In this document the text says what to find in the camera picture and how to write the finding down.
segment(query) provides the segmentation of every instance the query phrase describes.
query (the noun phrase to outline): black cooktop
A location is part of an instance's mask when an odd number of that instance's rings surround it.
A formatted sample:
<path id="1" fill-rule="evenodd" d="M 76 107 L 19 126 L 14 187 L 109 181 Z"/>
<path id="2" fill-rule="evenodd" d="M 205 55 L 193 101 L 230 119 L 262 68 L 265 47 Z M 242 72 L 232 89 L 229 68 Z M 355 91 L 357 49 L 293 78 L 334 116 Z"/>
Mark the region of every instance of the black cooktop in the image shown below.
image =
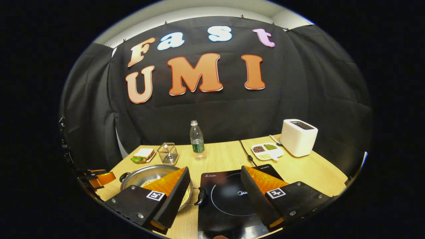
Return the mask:
<path id="1" fill-rule="evenodd" d="M 282 179 L 270 165 L 254 167 Z M 201 187 L 206 200 L 199 206 L 198 239 L 212 239 L 223 235 L 229 239 L 250 239 L 271 231 L 264 226 L 254 211 L 241 181 L 241 170 L 204 173 Z"/>

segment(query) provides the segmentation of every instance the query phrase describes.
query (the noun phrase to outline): table surface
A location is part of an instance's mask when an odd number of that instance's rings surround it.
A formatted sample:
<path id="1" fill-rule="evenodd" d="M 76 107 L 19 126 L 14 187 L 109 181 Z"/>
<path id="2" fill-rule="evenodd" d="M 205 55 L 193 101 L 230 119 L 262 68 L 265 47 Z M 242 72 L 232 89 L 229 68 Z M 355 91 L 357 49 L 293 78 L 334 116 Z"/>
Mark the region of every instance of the table surface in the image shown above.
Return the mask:
<path id="1" fill-rule="evenodd" d="M 279 141 L 280 134 L 274 135 L 274 137 Z M 284 154 L 282 157 L 279 157 L 278 161 L 261 161 L 254 156 L 254 153 L 251 151 L 251 146 L 261 143 L 275 144 L 274 141 L 269 136 L 241 141 L 248 154 L 254 158 L 254 162 L 258 166 L 271 164 L 287 183 L 302 181 L 328 196 L 339 195 L 346 188 L 344 183 L 347 180 L 347 176 L 314 151 L 308 156 L 297 158 L 292 156 L 284 147 L 280 147 L 284 151 Z M 149 163 L 136 164 L 130 160 L 130 158 L 141 148 L 153 148 L 157 150 L 158 147 L 159 145 L 141 145 L 117 164 L 111 170 L 117 178 L 104 185 L 104 188 L 97 190 L 96 193 L 100 198 L 106 201 L 119 193 L 121 186 L 119 177 L 123 173 L 133 172 L 149 165 L 162 164 L 158 153 L 155 154 Z M 179 159 L 175 166 L 178 168 L 187 166 L 189 168 L 194 188 L 200 186 L 202 173 L 237 170 L 243 165 L 254 167 L 254 164 L 247 159 L 239 141 L 206 143 L 206 159 L 202 161 L 195 159 L 195 153 L 191 145 L 176 145 L 176 149 L 179 154 Z M 197 198 L 198 190 L 194 190 L 190 203 L 196 202 Z M 178 212 L 173 226 L 168 230 L 167 234 L 163 236 L 173 239 L 196 239 L 198 237 L 198 207 L 186 205 Z"/>

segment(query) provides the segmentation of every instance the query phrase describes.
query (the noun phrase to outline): pot handle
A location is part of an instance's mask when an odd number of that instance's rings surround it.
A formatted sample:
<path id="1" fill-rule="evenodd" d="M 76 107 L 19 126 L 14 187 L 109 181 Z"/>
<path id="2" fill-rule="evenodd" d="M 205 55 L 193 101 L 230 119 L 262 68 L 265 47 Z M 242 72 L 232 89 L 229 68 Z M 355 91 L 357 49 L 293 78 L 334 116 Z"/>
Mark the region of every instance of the pot handle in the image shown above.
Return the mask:
<path id="1" fill-rule="evenodd" d="M 123 173 L 121 175 L 121 177 L 119 177 L 119 182 L 122 182 L 124 180 L 125 177 L 127 177 L 127 175 L 129 175 L 130 173 Z"/>
<path id="2" fill-rule="evenodd" d="M 204 202 L 205 199 L 205 189 L 203 187 L 199 187 L 199 188 L 193 188 L 193 189 L 198 189 L 199 190 L 199 194 L 198 194 L 198 201 L 195 203 L 187 203 L 189 205 L 194 205 L 194 206 L 198 206 L 200 204 L 202 204 Z"/>

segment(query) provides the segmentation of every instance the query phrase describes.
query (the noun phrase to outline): wire basket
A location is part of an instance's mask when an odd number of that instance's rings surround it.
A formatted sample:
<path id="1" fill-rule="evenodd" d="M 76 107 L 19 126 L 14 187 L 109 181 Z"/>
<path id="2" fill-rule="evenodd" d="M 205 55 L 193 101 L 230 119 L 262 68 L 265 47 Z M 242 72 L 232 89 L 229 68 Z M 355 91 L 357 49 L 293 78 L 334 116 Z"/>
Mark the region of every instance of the wire basket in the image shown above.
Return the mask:
<path id="1" fill-rule="evenodd" d="M 163 143 L 157 150 L 161 162 L 167 165 L 176 165 L 179 158 L 177 153 L 176 145 L 174 143 Z"/>

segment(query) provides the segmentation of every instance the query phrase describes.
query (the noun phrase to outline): bottle label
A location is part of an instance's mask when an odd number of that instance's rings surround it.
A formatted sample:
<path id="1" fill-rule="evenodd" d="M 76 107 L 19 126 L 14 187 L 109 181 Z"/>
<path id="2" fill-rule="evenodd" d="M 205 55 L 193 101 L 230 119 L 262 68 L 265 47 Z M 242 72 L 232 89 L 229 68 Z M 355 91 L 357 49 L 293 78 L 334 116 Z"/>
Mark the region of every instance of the bottle label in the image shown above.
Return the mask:
<path id="1" fill-rule="evenodd" d="M 193 152 L 201 153 L 205 150 L 204 143 L 192 144 Z"/>

